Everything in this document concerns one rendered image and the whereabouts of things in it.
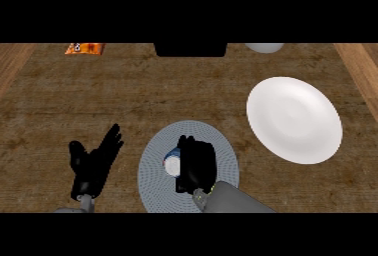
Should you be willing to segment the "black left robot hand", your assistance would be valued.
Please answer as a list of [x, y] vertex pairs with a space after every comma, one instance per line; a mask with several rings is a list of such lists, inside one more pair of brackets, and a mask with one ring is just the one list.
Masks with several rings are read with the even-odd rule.
[[73, 200], [84, 195], [91, 198], [100, 195], [122, 144], [118, 124], [112, 125], [99, 147], [91, 152], [87, 152], [79, 141], [69, 142], [69, 165], [75, 174], [71, 190]]

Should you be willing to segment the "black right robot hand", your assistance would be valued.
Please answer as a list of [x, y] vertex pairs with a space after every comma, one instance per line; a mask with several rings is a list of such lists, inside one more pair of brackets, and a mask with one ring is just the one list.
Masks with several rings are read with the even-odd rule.
[[209, 193], [217, 178], [212, 144], [181, 135], [177, 148], [180, 149], [180, 175], [175, 179], [175, 192], [193, 194], [200, 188], [205, 193]]

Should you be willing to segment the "blue and white can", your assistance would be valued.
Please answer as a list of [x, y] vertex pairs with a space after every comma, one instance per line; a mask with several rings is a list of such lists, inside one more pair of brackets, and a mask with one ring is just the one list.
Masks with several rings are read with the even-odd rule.
[[180, 149], [174, 148], [165, 155], [162, 161], [165, 172], [169, 176], [180, 176]]

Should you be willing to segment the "grey round placemat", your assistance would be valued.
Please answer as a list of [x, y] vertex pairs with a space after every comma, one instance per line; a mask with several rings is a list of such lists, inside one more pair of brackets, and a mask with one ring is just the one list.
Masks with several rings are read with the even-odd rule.
[[199, 213], [192, 196], [175, 192], [175, 178], [168, 175], [162, 161], [175, 148], [181, 135], [212, 144], [217, 162], [217, 180], [239, 187], [236, 154], [221, 132], [206, 123], [184, 120], [166, 125], [153, 135], [138, 162], [138, 195], [149, 213]]

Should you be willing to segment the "white round plate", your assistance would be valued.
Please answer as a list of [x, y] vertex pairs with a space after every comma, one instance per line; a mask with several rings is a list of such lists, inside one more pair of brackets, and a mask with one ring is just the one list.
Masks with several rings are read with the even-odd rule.
[[296, 164], [317, 164], [336, 153], [341, 118], [323, 93], [291, 77], [264, 79], [246, 100], [251, 130], [268, 151]]

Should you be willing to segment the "orange snack packet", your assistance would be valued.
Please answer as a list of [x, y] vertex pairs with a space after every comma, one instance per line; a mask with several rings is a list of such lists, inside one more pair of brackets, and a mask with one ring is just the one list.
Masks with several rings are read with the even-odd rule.
[[72, 54], [90, 54], [100, 55], [103, 52], [103, 43], [71, 43], [65, 51], [66, 55]]

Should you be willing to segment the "black box appliance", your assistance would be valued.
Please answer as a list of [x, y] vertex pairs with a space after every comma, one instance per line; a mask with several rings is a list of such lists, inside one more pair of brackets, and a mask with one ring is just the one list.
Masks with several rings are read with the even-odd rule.
[[223, 57], [226, 43], [155, 43], [159, 57]]

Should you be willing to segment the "white rounded bowl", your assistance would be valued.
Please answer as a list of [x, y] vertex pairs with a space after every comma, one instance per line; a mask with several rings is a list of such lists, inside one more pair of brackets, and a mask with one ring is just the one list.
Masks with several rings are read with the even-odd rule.
[[246, 43], [245, 46], [255, 52], [270, 54], [277, 52], [283, 44], [282, 43]]

